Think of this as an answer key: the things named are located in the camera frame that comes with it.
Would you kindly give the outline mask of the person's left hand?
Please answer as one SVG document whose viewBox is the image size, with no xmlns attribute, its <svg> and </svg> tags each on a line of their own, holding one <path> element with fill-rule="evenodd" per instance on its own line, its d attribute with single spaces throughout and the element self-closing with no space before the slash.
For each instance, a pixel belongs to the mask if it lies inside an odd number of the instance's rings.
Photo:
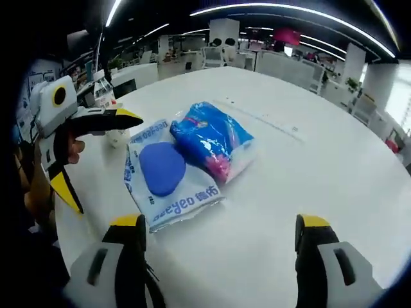
<svg viewBox="0 0 411 308">
<path fill-rule="evenodd" d="M 67 161 L 69 164 L 77 164 L 80 154 L 85 149 L 84 141 L 78 141 L 73 135 L 68 136 Z"/>
</svg>

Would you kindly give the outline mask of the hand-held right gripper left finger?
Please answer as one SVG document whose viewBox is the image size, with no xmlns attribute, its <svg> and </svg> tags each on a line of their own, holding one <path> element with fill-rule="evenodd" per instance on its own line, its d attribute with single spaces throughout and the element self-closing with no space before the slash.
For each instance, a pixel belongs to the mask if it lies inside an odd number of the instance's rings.
<svg viewBox="0 0 411 308">
<path fill-rule="evenodd" d="M 74 307 L 146 307 L 146 227 L 142 214 L 115 219 L 71 266 Z"/>
</svg>

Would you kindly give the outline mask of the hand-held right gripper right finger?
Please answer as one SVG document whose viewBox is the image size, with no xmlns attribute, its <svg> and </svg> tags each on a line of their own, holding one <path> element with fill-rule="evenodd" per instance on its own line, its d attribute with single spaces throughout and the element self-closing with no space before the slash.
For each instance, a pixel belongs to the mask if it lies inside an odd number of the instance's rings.
<svg viewBox="0 0 411 308">
<path fill-rule="evenodd" d="M 319 216 L 295 224 L 297 307 L 370 307 L 383 293 L 371 263 Z"/>
</svg>

